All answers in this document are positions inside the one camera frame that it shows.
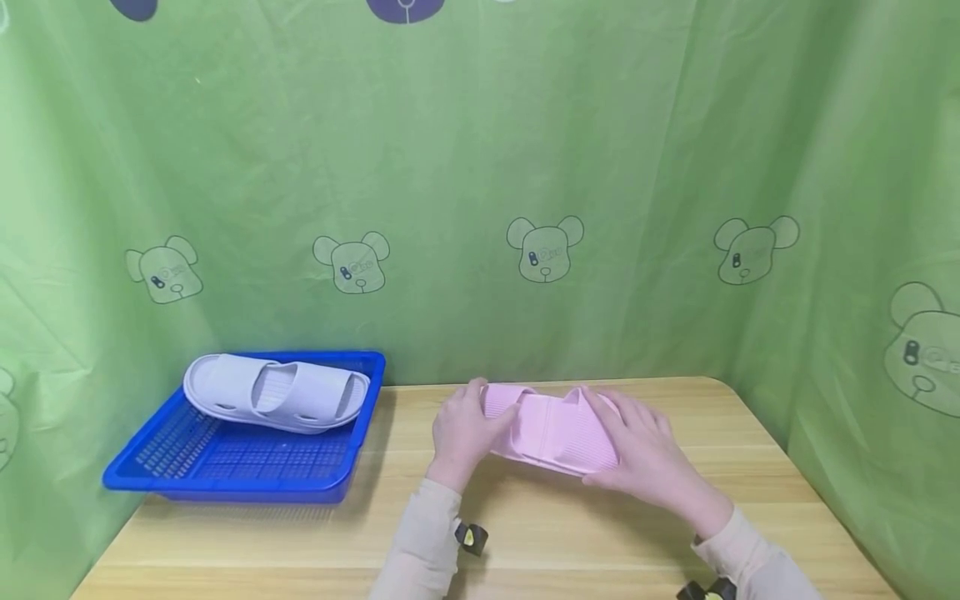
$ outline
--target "beige sleeve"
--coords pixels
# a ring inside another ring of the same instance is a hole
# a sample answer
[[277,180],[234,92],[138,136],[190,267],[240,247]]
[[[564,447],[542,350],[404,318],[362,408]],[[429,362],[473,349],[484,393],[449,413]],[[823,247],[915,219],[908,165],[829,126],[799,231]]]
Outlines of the beige sleeve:
[[735,509],[716,536],[693,545],[710,568],[736,585],[737,600],[822,600],[796,563]]
[[460,494],[424,479],[410,498],[370,600],[441,600],[457,572]]

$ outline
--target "slipper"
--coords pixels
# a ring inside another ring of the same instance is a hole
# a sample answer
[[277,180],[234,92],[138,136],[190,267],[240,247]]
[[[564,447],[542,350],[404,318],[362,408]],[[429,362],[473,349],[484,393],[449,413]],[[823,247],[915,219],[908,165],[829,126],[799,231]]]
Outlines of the slipper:
[[484,414],[495,419],[518,402],[516,421],[493,454],[580,477],[620,464],[610,436],[579,389],[559,398],[522,386],[491,384],[484,394]]
[[359,372],[234,354],[201,356],[183,376],[184,394],[205,415],[303,434],[356,419],[369,387]]

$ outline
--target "wooden table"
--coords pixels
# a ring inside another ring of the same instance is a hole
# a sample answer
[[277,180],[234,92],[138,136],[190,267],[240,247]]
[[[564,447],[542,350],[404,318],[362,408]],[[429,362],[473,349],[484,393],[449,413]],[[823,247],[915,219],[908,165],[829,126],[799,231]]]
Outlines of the wooden table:
[[[566,383],[532,384],[563,395]],[[595,382],[667,414],[696,467],[789,551],[828,599],[896,598],[736,394],[712,379]],[[174,504],[149,497],[77,590],[77,600],[363,599],[432,456],[449,386],[384,389],[344,504]],[[674,598],[711,573],[676,518],[573,477],[484,461],[465,520],[491,533],[463,555],[450,598]]]

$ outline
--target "slipper strap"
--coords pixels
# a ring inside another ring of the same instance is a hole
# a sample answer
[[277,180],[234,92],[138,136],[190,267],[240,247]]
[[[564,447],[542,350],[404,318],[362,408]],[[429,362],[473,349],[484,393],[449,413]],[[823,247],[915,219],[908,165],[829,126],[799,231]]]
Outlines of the slipper strap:
[[262,358],[221,354],[214,362],[203,388],[197,392],[206,406],[218,412],[222,413],[223,409],[216,405],[223,404],[234,406],[245,414],[256,415],[252,405],[253,384],[264,367],[275,364]]
[[297,372],[286,398],[274,410],[260,414],[271,420],[308,427],[326,427],[335,423],[337,409],[345,400],[344,391],[353,373],[323,365],[291,364],[297,366]]
[[[613,409],[616,415],[620,415],[609,398],[605,396],[600,398]],[[574,404],[576,412],[573,415],[560,413],[567,418],[572,417],[572,420],[566,423],[552,423],[569,438],[563,440],[558,456],[550,457],[548,460],[559,467],[572,469],[580,474],[616,468],[620,459],[613,448],[610,435],[600,418],[593,412],[583,392],[579,388],[571,390],[561,402]]]
[[525,394],[536,394],[521,385],[491,383],[484,393],[483,411],[487,419],[496,419],[516,404]]

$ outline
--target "blue plastic basket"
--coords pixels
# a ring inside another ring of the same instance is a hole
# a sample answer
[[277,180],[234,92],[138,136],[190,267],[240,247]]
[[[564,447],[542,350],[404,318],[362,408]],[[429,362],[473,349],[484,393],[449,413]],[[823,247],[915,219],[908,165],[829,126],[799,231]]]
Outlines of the blue plastic basket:
[[197,502],[336,504],[347,495],[387,361],[379,352],[255,352],[244,356],[347,369],[370,378],[360,415],[315,436],[217,420],[180,387],[104,471],[104,486]]

